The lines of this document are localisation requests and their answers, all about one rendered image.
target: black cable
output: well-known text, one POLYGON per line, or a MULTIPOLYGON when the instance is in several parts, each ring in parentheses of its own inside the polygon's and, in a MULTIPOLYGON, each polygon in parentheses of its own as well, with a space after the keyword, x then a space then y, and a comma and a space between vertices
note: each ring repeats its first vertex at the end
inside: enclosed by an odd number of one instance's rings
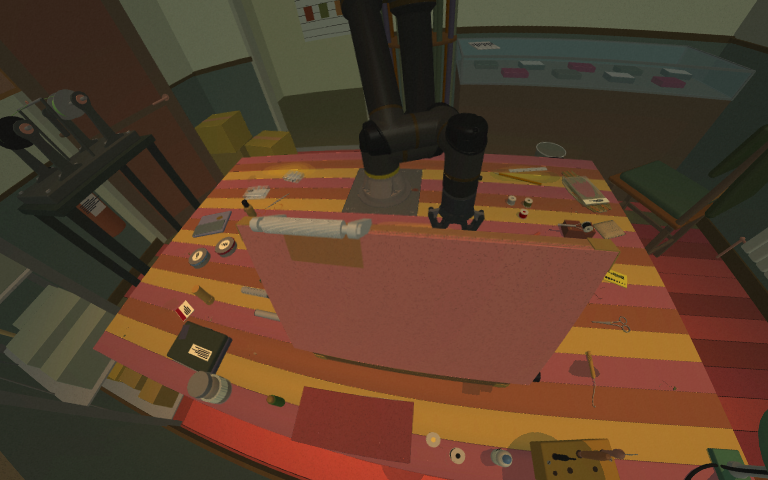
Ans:
POLYGON ((730 470, 732 472, 739 472, 739 473, 754 473, 754 474, 768 473, 768 470, 766 470, 765 468, 761 468, 761 467, 737 468, 737 467, 729 467, 728 465, 718 465, 716 463, 708 463, 706 465, 702 465, 700 467, 696 467, 693 470, 691 470, 691 473, 689 473, 685 477, 685 480, 693 480, 694 475, 696 475, 700 471, 706 470, 706 469, 712 468, 712 467, 718 467, 718 466, 720 468, 725 469, 725 470, 730 470))

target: glass display counter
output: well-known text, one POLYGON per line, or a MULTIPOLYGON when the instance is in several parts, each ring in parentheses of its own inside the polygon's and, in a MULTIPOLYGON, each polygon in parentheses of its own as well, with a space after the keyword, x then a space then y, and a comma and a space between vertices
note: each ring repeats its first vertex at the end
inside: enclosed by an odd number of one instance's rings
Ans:
POLYGON ((755 73, 681 45, 546 38, 459 38, 457 43, 462 85, 580 88, 730 101, 755 73))

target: wooden chair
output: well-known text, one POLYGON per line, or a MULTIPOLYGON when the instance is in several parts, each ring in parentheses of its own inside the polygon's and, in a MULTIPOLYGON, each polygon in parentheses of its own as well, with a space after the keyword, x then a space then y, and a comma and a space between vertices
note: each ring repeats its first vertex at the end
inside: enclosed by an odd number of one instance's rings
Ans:
MULTIPOLYGON (((768 125, 765 125, 709 172, 709 177, 715 178, 733 170, 711 191, 659 161, 613 175, 609 180, 627 193, 622 209, 629 207, 659 231, 645 248, 658 257, 702 218, 714 218, 730 210, 768 183, 767 151, 768 125), (633 200, 666 225, 657 225, 632 204, 633 200)), ((763 213, 768 214, 768 205, 763 213)))

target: yellow label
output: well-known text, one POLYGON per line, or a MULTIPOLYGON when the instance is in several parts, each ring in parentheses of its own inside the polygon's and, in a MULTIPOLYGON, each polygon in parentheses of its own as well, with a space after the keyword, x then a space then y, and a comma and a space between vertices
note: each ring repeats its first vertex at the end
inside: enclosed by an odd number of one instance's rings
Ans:
POLYGON ((605 274, 605 277, 603 277, 603 282, 608 283, 615 283, 616 285, 620 285, 624 288, 627 288, 627 276, 623 273, 615 272, 613 270, 608 270, 608 273, 605 274))

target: striped table surface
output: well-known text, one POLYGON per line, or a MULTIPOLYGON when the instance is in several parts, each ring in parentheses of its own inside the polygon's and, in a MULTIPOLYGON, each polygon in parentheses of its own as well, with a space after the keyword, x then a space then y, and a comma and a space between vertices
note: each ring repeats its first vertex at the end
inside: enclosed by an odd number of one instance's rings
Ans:
MULTIPOLYGON (((440 203, 442 165, 440 157, 402 165, 422 170, 417 216, 365 216, 377 224, 431 228, 427 211, 440 203)), ((254 316, 254 309, 274 312, 269 299, 240 291, 242 286, 262 287, 236 226, 245 216, 240 205, 243 193, 251 186, 271 188, 268 198, 250 201, 260 216, 301 212, 303 217, 356 220, 359 214, 341 212, 361 167, 357 151, 241 160, 164 247, 141 284, 130 292, 96 350, 176 391, 186 392, 194 372, 166 354, 182 327, 174 310, 188 301, 195 309, 191 321, 232 337, 218 373, 235 387, 230 399, 221 405, 187 401, 183 409, 185 427, 259 461, 313 479, 383 480, 391 478, 387 468, 417 472, 413 478, 424 474, 501 479, 512 473, 503 471, 516 470, 515 478, 533 479, 529 451, 533 440, 607 438, 613 448, 637 454, 627 457, 631 460, 617 461, 624 480, 682 478, 692 466, 709 463, 707 448, 741 452, 654 263, 606 181, 589 161, 486 155, 483 163, 475 208, 485 211, 486 220, 480 227, 484 231, 561 236, 556 225, 564 219, 577 219, 593 223, 614 220, 626 232, 613 240, 620 250, 614 270, 627 276, 629 286, 601 284, 542 369, 540 383, 491 389, 324 360, 294 349, 279 322, 254 316), (529 166, 546 166, 547 175, 558 177, 557 181, 537 186, 493 173, 529 166), (305 178, 296 184, 282 180, 293 169, 303 172, 305 178), (590 178, 611 201, 612 209, 593 213, 582 207, 559 181, 564 171, 590 178), (527 219, 517 216, 519 208, 506 205, 508 195, 517 196, 520 203, 525 197, 533 198, 527 219), (192 238, 201 217, 227 210, 232 210, 232 217, 225 233, 192 238), (213 254, 202 269, 189 265, 188 257, 194 250, 213 247, 224 236, 238 242, 233 255, 221 258, 213 254), (212 305, 193 295, 198 286, 215 297, 212 305), (627 319, 630 333, 592 323, 616 321, 620 316, 627 319), (593 385, 584 355, 588 350, 598 373, 596 408, 592 407, 593 385), (292 442, 290 436, 305 386, 413 402, 411 462, 354 459, 292 442), (268 405, 265 396, 271 394, 283 397, 286 405, 268 405), (206 420, 214 417, 218 423, 206 420), (261 432, 262 438, 272 440, 254 443, 250 436, 243 436, 245 431, 261 432), (429 432, 442 437, 439 448, 427 446, 425 437, 429 432), (449 446, 461 446, 467 452, 462 465, 450 462, 449 446), (491 448, 498 447, 511 449, 512 467, 494 467, 486 458, 491 448), (297 460, 304 458, 302 455, 314 460, 297 460), (328 471, 321 469, 325 473, 318 473, 318 462, 327 463, 328 471), (363 476, 359 476, 363 471, 360 469, 366 472, 363 476)))

